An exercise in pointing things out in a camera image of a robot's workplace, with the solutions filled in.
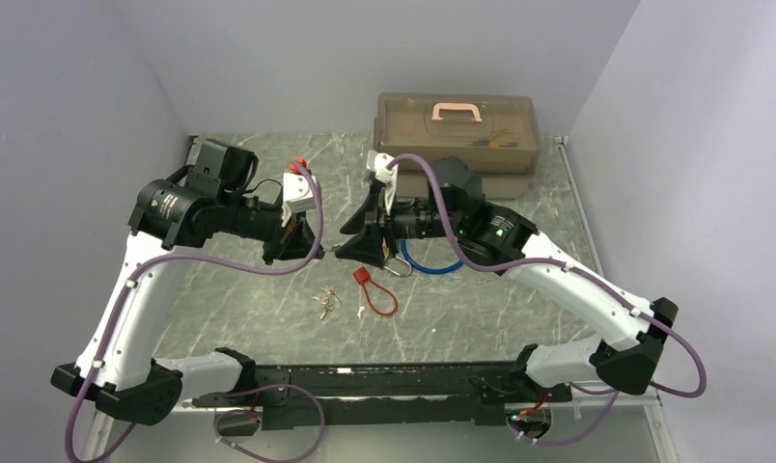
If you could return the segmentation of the brass padlock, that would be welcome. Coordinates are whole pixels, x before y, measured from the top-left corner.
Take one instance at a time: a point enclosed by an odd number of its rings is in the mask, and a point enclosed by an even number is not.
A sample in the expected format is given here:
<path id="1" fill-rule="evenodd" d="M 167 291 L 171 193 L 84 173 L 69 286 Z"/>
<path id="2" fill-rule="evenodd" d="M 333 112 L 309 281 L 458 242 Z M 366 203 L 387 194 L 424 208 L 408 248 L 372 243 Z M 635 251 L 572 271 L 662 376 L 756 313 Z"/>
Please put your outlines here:
<path id="1" fill-rule="evenodd" d="M 387 246 L 384 246 L 382 251 L 384 255 L 383 270 L 399 278 L 407 278 L 412 275 L 413 266 L 403 258 L 402 254 L 393 253 Z"/>

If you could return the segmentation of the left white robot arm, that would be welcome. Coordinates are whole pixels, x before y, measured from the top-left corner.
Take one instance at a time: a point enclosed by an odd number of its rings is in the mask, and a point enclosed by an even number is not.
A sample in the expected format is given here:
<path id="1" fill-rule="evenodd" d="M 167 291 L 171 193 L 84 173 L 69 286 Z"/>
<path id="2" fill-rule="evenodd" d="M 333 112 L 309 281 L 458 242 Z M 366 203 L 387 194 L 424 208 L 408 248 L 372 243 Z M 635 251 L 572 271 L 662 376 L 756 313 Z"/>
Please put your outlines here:
<path id="1" fill-rule="evenodd" d="M 183 359 L 157 359 L 159 341 L 188 261 L 218 233 L 259 241 L 264 273 L 295 272 L 323 255 L 319 183 L 305 160 L 283 174 L 275 203 L 252 195 L 260 160 L 218 140 L 201 144 L 195 163 L 140 190 L 128 220 L 124 263 L 97 329 L 82 354 L 55 368 L 51 383 L 119 421 L 155 425 L 182 400 L 222 395 L 233 405 L 256 391 L 256 364 L 230 348 Z"/>

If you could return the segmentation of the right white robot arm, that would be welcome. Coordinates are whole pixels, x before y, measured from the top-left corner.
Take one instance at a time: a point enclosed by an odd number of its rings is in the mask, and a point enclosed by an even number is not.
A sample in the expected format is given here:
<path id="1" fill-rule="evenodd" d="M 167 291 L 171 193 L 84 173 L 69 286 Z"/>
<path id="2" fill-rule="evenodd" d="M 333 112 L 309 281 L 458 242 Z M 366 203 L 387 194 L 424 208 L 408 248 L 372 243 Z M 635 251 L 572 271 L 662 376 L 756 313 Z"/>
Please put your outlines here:
<path id="1" fill-rule="evenodd" d="M 464 265 L 488 267 L 536 289 L 595 332 L 585 340 L 525 346 L 510 377 L 516 396 L 533 400 L 575 381 L 600 380 L 630 395 L 651 386 L 678 313 L 674 303 L 649 301 L 602 279 L 529 219 L 487 200 L 481 176 L 456 157 L 427 165 L 428 195 L 412 201 L 396 198 L 393 156 L 370 151 L 366 166 L 369 191 L 341 228 L 348 240 L 335 248 L 337 258 L 383 268 L 401 240 L 452 234 Z"/>

